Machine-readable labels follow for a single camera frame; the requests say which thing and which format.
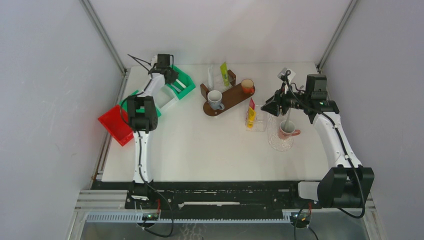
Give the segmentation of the grey handled white mug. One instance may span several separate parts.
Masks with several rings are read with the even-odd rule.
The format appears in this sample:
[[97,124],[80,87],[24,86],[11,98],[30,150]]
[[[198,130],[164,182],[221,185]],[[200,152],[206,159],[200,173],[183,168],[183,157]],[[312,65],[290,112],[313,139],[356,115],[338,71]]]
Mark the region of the grey handled white mug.
[[222,103],[223,95],[218,90],[211,90],[207,94],[207,101],[213,110],[224,110],[225,106]]

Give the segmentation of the green toothpaste tube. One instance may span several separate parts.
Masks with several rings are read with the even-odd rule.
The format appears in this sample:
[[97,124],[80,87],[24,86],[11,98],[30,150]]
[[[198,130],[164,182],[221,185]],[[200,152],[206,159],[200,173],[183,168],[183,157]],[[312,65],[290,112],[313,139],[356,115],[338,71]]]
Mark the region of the green toothpaste tube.
[[225,87],[228,87],[230,85],[230,79],[229,79],[229,75],[228,75],[227,63],[226,62],[222,63],[220,65],[219,69],[220,69],[223,84],[224,84]]

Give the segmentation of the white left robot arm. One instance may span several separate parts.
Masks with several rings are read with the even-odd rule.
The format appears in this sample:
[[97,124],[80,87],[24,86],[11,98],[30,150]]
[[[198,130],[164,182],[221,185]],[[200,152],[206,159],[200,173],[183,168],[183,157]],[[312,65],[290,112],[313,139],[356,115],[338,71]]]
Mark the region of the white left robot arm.
[[148,185],[153,177],[149,171],[149,143],[151,132],[158,126],[158,113],[154,100],[166,84],[173,84],[179,74],[174,70],[174,56],[159,53],[151,59],[148,80],[139,93],[126,98],[128,125],[133,131],[135,160],[133,181]]

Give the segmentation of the pink toothpaste tube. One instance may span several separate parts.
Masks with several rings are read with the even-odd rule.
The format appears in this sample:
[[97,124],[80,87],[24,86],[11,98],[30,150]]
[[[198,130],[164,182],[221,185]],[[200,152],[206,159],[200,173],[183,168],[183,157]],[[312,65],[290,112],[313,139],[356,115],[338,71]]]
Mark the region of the pink toothpaste tube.
[[255,102],[254,102],[254,100],[252,98],[250,98],[250,100],[249,100],[249,107],[252,110],[255,110],[255,108],[256,108],[256,104],[255,104]]

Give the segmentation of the light blue toothbrush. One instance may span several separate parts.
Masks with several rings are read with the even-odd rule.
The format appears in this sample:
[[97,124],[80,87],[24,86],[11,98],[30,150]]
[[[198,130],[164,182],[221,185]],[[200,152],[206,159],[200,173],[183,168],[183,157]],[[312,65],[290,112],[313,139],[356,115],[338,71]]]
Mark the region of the light blue toothbrush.
[[171,86],[177,93],[181,92],[181,90],[178,87],[176,87],[174,84],[171,84]]

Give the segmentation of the pink printed white mug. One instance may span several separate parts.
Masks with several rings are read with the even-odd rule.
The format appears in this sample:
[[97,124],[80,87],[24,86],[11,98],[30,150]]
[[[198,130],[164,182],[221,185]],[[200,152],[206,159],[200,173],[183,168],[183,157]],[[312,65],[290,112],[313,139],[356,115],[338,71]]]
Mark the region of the pink printed white mug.
[[283,120],[278,126],[277,135],[281,140],[286,140],[300,134],[301,131],[296,128],[295,124],[291,120]]

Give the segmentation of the brown ceramic cup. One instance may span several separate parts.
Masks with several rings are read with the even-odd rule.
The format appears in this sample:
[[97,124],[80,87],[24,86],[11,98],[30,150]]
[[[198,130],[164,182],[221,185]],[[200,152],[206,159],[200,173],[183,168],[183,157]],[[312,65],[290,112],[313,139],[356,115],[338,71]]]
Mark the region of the brown ceramic cup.
[[242,91],[244,94],[254,94],[255,85],[251,79],[243,79],[240,83]]

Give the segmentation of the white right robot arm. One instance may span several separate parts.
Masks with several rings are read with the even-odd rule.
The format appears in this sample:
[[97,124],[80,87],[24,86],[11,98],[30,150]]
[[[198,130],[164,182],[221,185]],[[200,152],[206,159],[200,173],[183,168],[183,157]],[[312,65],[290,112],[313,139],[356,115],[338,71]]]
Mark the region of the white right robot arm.
[[322,208],[365,208],[375,179],[374,171],[365,167],[356,157],[344,133],[340,110],[335,101],[328,99],[327,77],[309,74],[304,90],[294,91],[289,69],[278,75],[282,80],[279,90],[265,101],[261,110],[278,117],[289,110],[302,110],[317,131],[327,157],[329,170],[316,186],[316,195],[310,197]]

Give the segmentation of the yellow toothpaste tube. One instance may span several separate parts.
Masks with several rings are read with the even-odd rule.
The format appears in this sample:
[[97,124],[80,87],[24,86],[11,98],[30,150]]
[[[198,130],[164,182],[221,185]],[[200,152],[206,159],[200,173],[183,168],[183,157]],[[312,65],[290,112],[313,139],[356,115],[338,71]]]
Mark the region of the yellow toothpaste tube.
[[252,129],[255,124],[256,111],[252,107],[248,107],[247,117],[246,117],[246,127]]

